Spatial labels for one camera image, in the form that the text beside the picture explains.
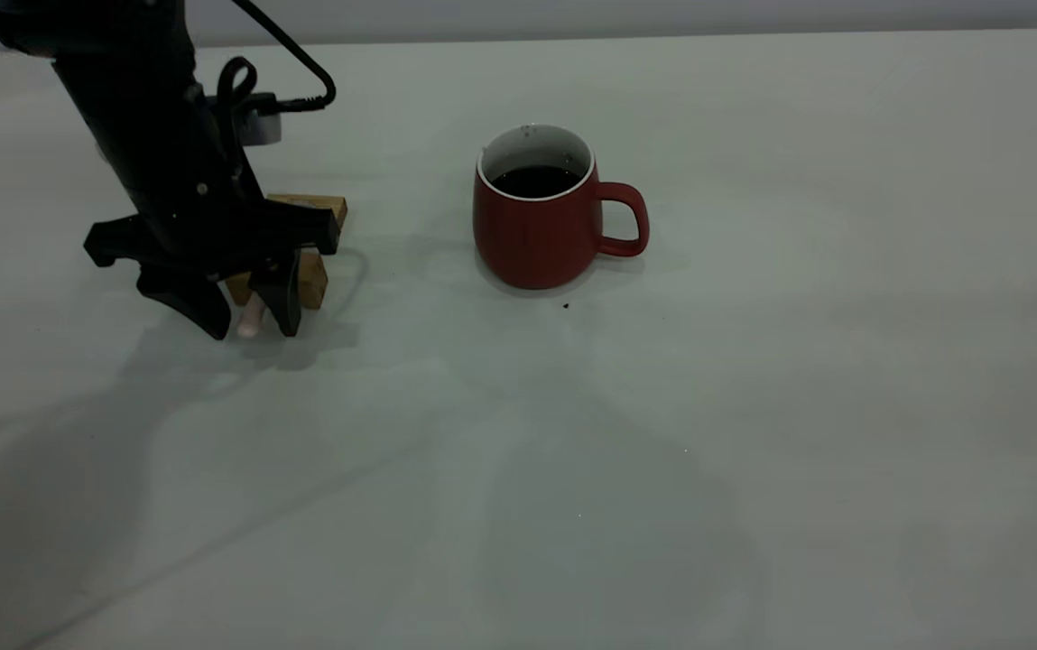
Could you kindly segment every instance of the wooden piece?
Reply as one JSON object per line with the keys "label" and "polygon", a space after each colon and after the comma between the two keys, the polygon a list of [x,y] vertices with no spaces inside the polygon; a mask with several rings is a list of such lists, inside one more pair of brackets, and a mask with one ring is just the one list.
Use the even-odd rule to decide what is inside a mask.
{"label": "wooden piece", "polygon": [[[292,203],[299,206],[312,206],[312,208],[330,208],[333,210],[333,218],[338,222],[340,231],[345,225],[345,216],[349,213],[349,206],[345,204],[344,197],[318,197],[315,194],[270,194],[274,201]],[[329,287],[330,277],[325,273],[325,263],[321,256],[313,250],[303,251],[301,269],[298,273],[298,296],[304,309],[321,309],[321,301],[325,300],[325,289]],[[254,294],[249,288],[249,273],[242,273],[240,276],[227,277],[226,288],[229,289],[229,296],[237,307],[245,307],[249,298]]]}

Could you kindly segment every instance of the red mug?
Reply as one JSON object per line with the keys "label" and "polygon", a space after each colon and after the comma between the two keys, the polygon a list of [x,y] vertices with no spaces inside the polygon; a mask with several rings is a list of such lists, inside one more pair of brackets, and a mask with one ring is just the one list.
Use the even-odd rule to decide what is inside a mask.
{"label": "red mug", "polygon": [[[494,181],[507,172],[552,166],[581,178],[572,188],[544,198],[522,198]],[[602,201],[634,210],[638,238],[602,235]],[[651,228],[638,190],[597,179],[594,152],[570,131],[531,123],[506,131],[477,158],[474,181],[474,242],[482,262],[503,283],[548,289],[580,276],[597,254],[635,256],[646,249]]]}

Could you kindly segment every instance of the dark liquid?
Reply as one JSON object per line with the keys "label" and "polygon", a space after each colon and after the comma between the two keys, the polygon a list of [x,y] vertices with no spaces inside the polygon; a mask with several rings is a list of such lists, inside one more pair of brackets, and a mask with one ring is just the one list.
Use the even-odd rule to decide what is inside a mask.
{"label": "dark liquid", "polygon": [[508,171],[491,182],[511,197],[543,199],[570,190],[580,180],[581,176],[574,172],[540,164]]}

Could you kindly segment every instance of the gray wall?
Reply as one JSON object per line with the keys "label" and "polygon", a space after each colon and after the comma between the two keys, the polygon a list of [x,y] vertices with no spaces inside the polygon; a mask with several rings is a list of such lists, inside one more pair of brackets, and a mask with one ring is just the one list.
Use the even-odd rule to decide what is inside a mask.
{"label": "gray wall", "polygon": [[[1037,0],[255,2],[305,43],[1037,26]],[[229,0],[189,0],[189,26],[200,45],[269,41]]]}

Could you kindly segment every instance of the black cable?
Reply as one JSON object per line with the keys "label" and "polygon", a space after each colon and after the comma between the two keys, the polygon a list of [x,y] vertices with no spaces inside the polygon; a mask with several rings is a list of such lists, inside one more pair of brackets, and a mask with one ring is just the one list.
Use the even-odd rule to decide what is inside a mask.
{"label": "black cable", "polygon": [[265,12],[257,8],[257,4],[251,3],[250,0],[233,0],[233,4],[237,4],[243,11],[249,13],[250,18],[257,21],[258,25],[263,26],[265,31],[269,31],[272,36],[278,39],[280,45],[284,46],[284,49],[288,50],[290,54],[295,55],[299,61],[303,62],[304,66],[307,66],[321,83],[325,84],[325,95],[318,95],[318,97],[307,97],[304,100],[286,100],[283,102],[278,102],[279,110],[278,112],[298,112],[298,111],[316,111],[329,107],[333,103],[334,98],[337,98],[338,90],[337,87],[333,85],[333,78],[330,77],[328,72],[325,72],[323,66],[319,66],[316,61],[314,61],[310,55],[305,53],[303,49],[296,43],[289,34],[282,31],[282,28],[278,26],[274,21],[270,20],[270,17],[265,16]]}
{"label": "black cable", "polygon": [[[237,79],[241,70],[246,70],[246,79],[234,86],[233,80]],[[255,86],[257,86],[257,68],[254,68],[253,63],[247,61],[246,57],[233,57],[226,62],[224,68],[221,68],[216,111],[218,132],[221,135],[221,148],[225,151],[226,161],[229,162],[229,169],[234,177],[242,172],[241,146],[237,144],[237,110],[249,97],[250,92],[254,91]]]}

